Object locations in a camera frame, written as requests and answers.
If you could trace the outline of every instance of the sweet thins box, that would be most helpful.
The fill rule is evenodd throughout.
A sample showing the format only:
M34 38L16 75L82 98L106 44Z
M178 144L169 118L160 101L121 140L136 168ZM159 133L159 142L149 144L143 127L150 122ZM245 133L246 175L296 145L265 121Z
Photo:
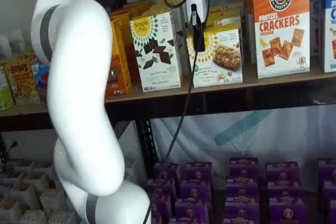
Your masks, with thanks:
M235 216L259 217L259 196L228 196L225 212Z
M300 179L300 167L298 162L280 162L266 164L267 180Z
M276 180L267 183L270 197L301 196L303 193L301 182L298 180Z
M258 195L258 183L254 178L228 177L225 190L231 195Z
M209 223L206 200L202 199L177 199L175 203L177 217L197 219L201 223Z
M171 10L130 22L144 92L181 87L182 67Z
M322 0L322 59L325 72L336 71L336 0Z
M258 78L310 70L309 0L253 0Z
M230 158L230 176L259 177L258 158L256 157L232 157Z
M308 206L303 198L269 199L270 223L308 223Z

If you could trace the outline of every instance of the pretzel crackers box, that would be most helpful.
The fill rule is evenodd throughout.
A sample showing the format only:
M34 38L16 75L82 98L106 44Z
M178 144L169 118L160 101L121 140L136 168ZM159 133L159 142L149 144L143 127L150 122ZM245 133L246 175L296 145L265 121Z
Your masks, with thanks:
M253 0L258 78L310 70L309 0Z
M336 0L322 1L322 62L325 72L336 71Z

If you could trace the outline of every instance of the cracker image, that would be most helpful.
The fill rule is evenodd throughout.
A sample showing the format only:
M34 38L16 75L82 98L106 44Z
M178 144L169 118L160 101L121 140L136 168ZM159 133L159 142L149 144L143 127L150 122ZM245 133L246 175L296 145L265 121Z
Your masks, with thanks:
M305 34L304 30L298 29L298 28L294 29L294 34L293 34L293 39L292 39L292 43L294 46L301 47L304 34Z
M265 67L269 67L275 64L274 54L271 48L263 50L262 56L264 58Z
M217 45L215 47L213 62L222 68L237 71L240 68L240 51L232 47Z
M293 43L288 42L286 40L283 43L284 43L284 45L282 46L282 50L281 50L281 53L279 54L279 56L284 60L288 60L289 56L290 56L290 53L293 50L294 45L293 45Z
M269 41L273 55L278 55L282 51L280 38L274 38Z

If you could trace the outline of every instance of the orange box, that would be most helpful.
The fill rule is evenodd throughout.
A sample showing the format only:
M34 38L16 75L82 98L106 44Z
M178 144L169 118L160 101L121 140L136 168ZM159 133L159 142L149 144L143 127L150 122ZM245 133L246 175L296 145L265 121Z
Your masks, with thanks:
M106 86L106 97L128 94L132 90L131 76L128 69L121 22L115 18L111 21L113 33L112 60Z
M309 10L310 0L253 0L259 78L310 70ZM271 67L265 62L268 45Z

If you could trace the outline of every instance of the yellow box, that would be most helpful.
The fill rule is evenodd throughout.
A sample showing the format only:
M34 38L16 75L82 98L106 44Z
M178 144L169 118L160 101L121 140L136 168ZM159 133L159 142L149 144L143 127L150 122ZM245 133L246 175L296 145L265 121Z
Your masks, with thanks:
M132 90L131 76L127 64L124 42L122 39L121 22L118 18L111 21L113 33L112 59L106 97L128 94Z

